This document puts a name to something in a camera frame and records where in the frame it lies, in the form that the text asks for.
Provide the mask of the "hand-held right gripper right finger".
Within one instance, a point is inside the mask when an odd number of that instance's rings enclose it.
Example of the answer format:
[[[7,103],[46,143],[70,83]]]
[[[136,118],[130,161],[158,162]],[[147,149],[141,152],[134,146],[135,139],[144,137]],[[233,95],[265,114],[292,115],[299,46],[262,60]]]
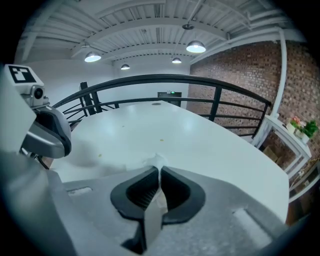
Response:
[[[287,226],[238,187],[190,171],[164,167],[167,202],[157,256],[253,256]]]

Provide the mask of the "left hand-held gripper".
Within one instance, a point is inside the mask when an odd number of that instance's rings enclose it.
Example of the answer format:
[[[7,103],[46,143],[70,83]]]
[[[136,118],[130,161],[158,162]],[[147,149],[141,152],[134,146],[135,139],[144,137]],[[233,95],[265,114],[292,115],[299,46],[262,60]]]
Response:
[[[6,64],[0,68],[1,151],[17,153],[22,147],[52,159],[70,154],[71,127],[62,112],[42,107],[48,102],[44,83],[31,67]]]

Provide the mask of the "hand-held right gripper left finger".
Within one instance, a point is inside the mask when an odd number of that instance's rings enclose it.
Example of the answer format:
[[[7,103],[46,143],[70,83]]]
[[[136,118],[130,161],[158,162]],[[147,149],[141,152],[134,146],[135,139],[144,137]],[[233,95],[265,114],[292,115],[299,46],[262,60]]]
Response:
[[[144,218],[159,188],[156,167],[69,181],[64,188],[84,218],[112,242],[138,255],[147,250]]]

